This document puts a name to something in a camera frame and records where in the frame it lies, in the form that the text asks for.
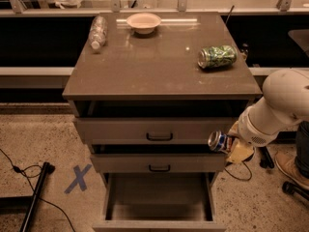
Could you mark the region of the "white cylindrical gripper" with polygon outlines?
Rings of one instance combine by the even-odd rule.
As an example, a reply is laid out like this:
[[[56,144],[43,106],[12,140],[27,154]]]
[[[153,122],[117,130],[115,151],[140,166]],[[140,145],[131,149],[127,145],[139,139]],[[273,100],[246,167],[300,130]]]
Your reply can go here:
[[[240,114],[238,121],[234,122],[228,131],[229,135],[234,137],[240,136],[244,140],[235,138],[232,142],[227,155],[227,161],[230,163],[243,162],[254,154],[253,146],[265,147],[278,135],[278,133],[268,135],[257,130],[249,118],[250,110],[251,106],[247,107]]]

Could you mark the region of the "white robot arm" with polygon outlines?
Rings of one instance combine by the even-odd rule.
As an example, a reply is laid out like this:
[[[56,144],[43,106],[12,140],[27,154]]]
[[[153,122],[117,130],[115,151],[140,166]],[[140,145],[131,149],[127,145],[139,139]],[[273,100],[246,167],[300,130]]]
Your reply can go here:
[[[253,148],[272,142],[280,131],[309,121],[309,72],[282,69],[263,83],[263,96],[248,106],[230,128],[236,139],[227,155],[230,163],[249,158]]]

